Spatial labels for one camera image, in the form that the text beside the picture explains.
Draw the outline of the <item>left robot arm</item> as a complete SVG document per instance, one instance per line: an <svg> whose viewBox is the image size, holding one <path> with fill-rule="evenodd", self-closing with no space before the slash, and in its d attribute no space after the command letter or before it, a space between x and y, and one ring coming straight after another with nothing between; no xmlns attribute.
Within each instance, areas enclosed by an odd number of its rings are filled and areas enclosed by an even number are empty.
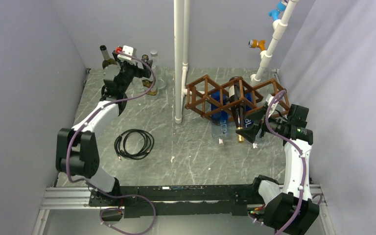
<svg viewBox="0 0 376 235"><path fill-rule="evenodd" d="M121 199L120 184L116 177L100 166L97 137L126 107L126 91L134 78L151 76L152 60L143 58L143 66L129 61L104 68L101 98L92 112L72 128L62 128L57 134L56 169L67 175L72 183L85 181L102 191L106 204L116 205Z"/></svg>

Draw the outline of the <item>clear bottle dark label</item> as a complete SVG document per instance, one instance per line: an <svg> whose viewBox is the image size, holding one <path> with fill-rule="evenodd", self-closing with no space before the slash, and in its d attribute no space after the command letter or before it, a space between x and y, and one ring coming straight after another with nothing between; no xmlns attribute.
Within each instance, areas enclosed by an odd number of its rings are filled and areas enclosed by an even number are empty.
<svg viewBox="0 0 376 235"><path fill-rule="evenodd" d="M162 67L159 56L158 56L158 51L155 50L155 49L151 50L150 55L151 55L151 59L153 61L151 68L152 68L154 75L156 77L155 86L159 90L162 90L166 87L166 80L165 80L165 72L164 72L164 69Z"/></svg>

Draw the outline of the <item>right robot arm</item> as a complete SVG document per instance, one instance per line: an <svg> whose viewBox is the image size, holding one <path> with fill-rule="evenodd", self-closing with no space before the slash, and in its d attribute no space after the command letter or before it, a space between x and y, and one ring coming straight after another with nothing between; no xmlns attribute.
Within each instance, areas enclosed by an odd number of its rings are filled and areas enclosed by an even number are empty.
<svg viewBox="0 0 376 235"><path fill-rule="evenodd" d="M313 202L309 180L309 158L313 145L313 131L307 129L309 109L292 104L285 121L266 118L268 106L250 115L253 125L237 129L236 133L253 143L265 133L283 140L285 178L283 186L274 179L258 176L257 185L250 190L251 199L264 202L263 214L250 211L257 222L274 229L275 234L303 235L320 213Z"/></svg>

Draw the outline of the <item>brown wooden wine rack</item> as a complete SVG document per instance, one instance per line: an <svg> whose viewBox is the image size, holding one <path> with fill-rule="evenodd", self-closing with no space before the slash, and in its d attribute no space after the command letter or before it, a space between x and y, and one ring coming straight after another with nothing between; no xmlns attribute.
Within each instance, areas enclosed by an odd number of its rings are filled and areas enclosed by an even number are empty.
<svg viewBox="0 0 376 235"><path fill-rule="evenodd" d="M240 92L238 101L230 104L229 99L224 98L224 96L229 95L229 87L235 83L243 90ZM212 115L222 111L225 111L228 115L232 115L231 107L244 104L246 108L249 108L245 114L250 115L263 108L263 106L259 104L262 103L265 98L259 93L259 89L269 85L274 89L271 95L276 95L285 90L274 78L256 86L251 86L243 77L239 76L232 81L220 85L206 74L187 85L187 98L184 107L187 110L193 110L202 118L212 120Z"/></svg>

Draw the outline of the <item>clear bottle with cork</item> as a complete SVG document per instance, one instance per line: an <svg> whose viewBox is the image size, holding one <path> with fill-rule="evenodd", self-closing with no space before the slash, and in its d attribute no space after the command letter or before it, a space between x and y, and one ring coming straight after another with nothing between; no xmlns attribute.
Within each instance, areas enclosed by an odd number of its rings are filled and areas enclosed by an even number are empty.
<svg viewBox="0 0 376 235"><path fill-rule="evenodd" d="M145 86L143 85L143 79L134 77L132 80L132 85L134 88L134 92L136 93L144 93L145 92Z"/></svg>

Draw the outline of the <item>small dark bottle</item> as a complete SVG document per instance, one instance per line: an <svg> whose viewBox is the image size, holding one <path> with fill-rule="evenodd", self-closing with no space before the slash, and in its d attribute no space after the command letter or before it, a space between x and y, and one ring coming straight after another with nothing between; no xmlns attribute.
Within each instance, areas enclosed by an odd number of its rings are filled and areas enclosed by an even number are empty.
<svg viewBox="0 0 376 235"><path fill-rule="evenodd" d="M147 95L151 95L151 96L156 96L157 93L158 93L158 88L157 88L157 84L158 84L158 78L159 78L159 75L158 75L158 69L157 69L157 66L156 66L156 62L157 62L157 51L156 50L152 50L150 52L150 59L152 60L152 70L154 72L154 75L156 77L156 82L155 82L155 85L152 85L153 83L153 76L151 75L151 77L149 79L143 79L142 80L142 85L146 88L146 89L149 89L150 87L151 90L149 92L147 92Z"/></svg>

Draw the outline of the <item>dark green wine bottle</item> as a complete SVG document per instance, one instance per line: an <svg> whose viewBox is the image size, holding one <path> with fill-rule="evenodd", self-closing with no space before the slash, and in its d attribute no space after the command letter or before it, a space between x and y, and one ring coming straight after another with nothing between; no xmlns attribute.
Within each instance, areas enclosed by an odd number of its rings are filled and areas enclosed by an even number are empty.
<svg viewBox="0 0 376 235"><path fill-rule="evenodd" d="M107 68L109 65L115 65L115 66L118 66L117 62L115 61L114 58L112 58L110 55L109 55L109 52L106 48L105 45L100 45L99 47L101 53L102 53L102 56L103 56L103 61L102 61L102 68L105 69Z"/></svg>

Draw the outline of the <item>brown bottle gold foil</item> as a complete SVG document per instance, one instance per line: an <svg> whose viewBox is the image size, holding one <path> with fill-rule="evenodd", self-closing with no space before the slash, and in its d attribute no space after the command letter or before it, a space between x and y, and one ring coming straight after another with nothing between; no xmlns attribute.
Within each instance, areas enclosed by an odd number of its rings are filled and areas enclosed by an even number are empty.
<svg viewBox="0 0 376 235"><path fill-rule="evenodd" d="M229 87L229 99L230 102L235 102L239 100L240 95L240 87L239 83L236 82L233 85ZM245 105L243 103L239 103L237 105L234 105L231 107L231 111L233 114L234 123L236 126L236 130L242 129L244 127L244 111L245 111Z"/></svg>

